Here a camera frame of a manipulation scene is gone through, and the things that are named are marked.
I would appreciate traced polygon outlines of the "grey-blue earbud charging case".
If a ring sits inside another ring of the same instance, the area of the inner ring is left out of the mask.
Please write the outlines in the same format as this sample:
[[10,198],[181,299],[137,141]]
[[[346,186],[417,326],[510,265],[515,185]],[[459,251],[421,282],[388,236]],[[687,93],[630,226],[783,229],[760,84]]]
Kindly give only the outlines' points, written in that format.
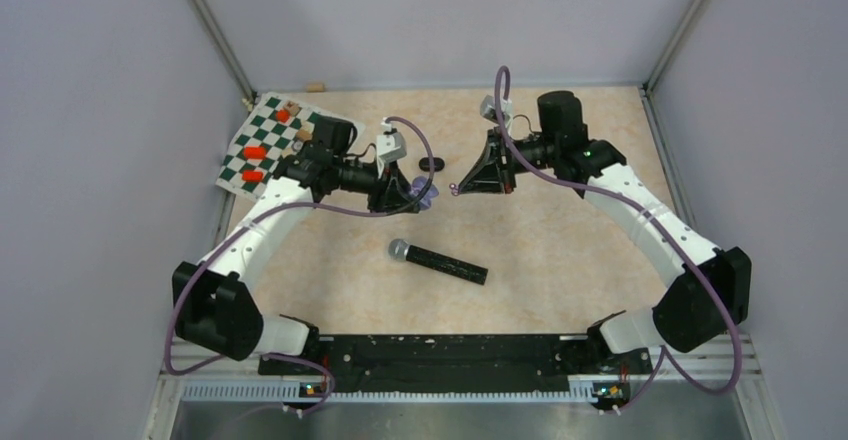
[[409,194],[413,198],[420,196],[418,205],[422,211],[429,210],[433,205],[434,199],[440,194],[437,186],[433,183],[430,183],[428,186],[427,181],[427,177],[418,176],[410,182],[409,187]]

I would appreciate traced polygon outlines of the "black earbud charging case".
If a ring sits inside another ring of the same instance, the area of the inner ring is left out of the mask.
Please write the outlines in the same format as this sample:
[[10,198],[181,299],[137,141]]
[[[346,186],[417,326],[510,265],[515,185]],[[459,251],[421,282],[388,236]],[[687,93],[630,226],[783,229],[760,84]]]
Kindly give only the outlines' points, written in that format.
[[418,167],[421,171],[440,172],[446,166],[445,161],[440,157],[422,157],[418,162]]

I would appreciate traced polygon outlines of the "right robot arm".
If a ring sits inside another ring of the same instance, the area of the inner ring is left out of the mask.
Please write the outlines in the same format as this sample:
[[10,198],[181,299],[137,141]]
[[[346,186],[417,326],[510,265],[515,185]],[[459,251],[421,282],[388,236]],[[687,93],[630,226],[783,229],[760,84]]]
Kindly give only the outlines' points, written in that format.
[[589,364],[612,372],[633,350],[665,346],[685,353],[725,332],[737,340],[748,309],[752,264],[747,254],[699,235],[650,192],[611,143],[590,138],[573,92],[547,92],[538,97],[537,108],[539,131],[514,140],[510,101],[486,96],[480,113],[495,125],[454,191],[509,194],[518,174],[550,169],[558,184],[607,214],[646,256],[666,287],[663,297],[653,307],[592,325]]

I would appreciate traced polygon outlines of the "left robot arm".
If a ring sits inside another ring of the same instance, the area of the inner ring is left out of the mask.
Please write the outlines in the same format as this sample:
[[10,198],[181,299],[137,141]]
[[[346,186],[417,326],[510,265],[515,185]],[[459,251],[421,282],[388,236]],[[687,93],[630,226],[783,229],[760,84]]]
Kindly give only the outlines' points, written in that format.
[[252,289],[273,254],[314,210],[382,218],[417,213],[421,194],[411,195],[397,164],[406,154],[400,118],[383,121],[376,159],[348,158],[356,127],[325,117],[299,152],[274,170],[253,208],[199,263],[182,262],[172,276],[174,307],[167,338],[179,337],[212,351],[212,360],[236,361],[253,354],[282,354],[297,373],[319,364],[312,328],[282,314],[264,314]]

